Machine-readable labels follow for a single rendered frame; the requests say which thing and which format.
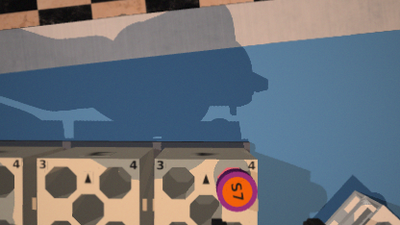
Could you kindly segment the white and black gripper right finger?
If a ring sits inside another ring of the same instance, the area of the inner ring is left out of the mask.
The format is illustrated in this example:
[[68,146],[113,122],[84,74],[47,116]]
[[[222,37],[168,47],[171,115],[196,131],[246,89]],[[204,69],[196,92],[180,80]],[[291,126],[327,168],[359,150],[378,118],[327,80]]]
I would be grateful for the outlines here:
[[326,225],[319,218],[308,218],[303,222],[303,225]]

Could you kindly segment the blue bench mat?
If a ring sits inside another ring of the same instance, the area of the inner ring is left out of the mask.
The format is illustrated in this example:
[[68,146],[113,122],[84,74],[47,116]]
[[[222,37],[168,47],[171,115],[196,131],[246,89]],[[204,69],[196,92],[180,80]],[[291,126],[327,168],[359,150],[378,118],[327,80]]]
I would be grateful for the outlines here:
[[400,219],[400,30],[3,73],[0,140],[249,141],[258,225]]

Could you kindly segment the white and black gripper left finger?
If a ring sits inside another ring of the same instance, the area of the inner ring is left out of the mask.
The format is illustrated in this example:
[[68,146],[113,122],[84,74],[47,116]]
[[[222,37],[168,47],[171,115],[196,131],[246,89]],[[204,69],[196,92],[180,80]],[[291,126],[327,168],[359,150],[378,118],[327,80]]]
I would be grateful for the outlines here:
[[222,221],[222,218],[212,218],[212,225],[227,225],[227,222]]

